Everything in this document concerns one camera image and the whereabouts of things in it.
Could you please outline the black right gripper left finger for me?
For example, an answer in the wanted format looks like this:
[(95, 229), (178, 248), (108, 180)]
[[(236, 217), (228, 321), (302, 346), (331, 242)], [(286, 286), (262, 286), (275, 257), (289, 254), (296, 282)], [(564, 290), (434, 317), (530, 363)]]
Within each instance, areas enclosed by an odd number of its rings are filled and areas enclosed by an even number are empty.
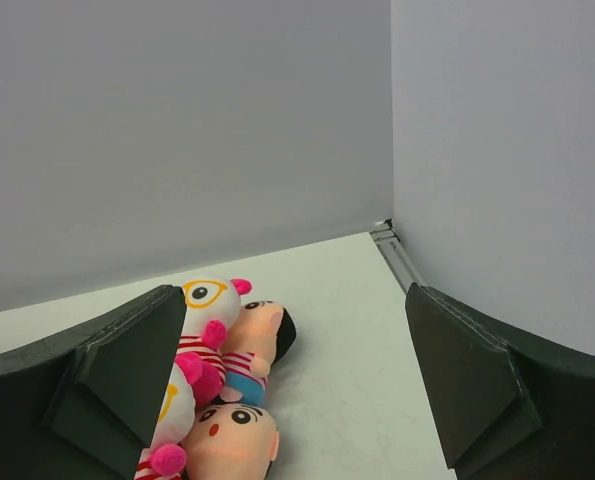
[(130, 479), (153, 437), (186, 314), (158, 286), (0, 353), (0, 479)]

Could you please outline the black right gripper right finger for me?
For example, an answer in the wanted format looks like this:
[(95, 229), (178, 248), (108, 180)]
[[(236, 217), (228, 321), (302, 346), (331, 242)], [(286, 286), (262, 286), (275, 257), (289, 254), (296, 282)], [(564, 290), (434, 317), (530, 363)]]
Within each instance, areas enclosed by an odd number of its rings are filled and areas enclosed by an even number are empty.
[(412, 284), (409, 330), (459, 479), (595, 479), (595, 356)]

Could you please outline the white panda plush yellow glasses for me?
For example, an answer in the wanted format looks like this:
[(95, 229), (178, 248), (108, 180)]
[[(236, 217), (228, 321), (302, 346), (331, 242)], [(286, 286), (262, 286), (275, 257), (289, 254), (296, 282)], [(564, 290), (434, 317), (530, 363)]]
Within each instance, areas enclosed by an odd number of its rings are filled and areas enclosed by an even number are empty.
[(186, 313), (175, 356), (198, 408), (210, 404), (225, 385), (221, 347), (236, 322), (242, 297), (252, 290), (244, 278), (195, 275), (182, 285)]

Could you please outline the boy plush orange shorts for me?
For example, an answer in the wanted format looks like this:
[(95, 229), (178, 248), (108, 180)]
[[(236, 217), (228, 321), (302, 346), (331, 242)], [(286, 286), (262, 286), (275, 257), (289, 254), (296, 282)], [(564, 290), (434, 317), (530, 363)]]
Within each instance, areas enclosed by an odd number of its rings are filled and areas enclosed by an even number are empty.
[(241, 403), (198, 411), (182, 442), (191, 480), (264, 480), (276, 460), (280, 434), (272, 415)]

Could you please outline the boy plush blue shorts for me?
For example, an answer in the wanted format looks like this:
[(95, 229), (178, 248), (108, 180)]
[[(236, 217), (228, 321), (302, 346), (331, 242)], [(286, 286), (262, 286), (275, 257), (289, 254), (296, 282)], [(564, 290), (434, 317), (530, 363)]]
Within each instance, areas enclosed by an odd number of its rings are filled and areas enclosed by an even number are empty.
[(294, 321), (282, 304), (259, 300), (243, 305), (221, 350), (225, 386), (217, 402), (263, 406), (271, 368), (296, 337)]

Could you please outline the aluminium table edge rail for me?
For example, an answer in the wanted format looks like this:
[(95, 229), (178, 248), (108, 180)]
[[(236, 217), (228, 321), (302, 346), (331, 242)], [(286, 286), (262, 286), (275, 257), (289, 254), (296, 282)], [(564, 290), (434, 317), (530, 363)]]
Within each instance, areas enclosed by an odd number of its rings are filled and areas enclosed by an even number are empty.
[(413, 284), (425, 283), (404, 249), (391, 219), (375, 223), (370, 236), (405, 294)]

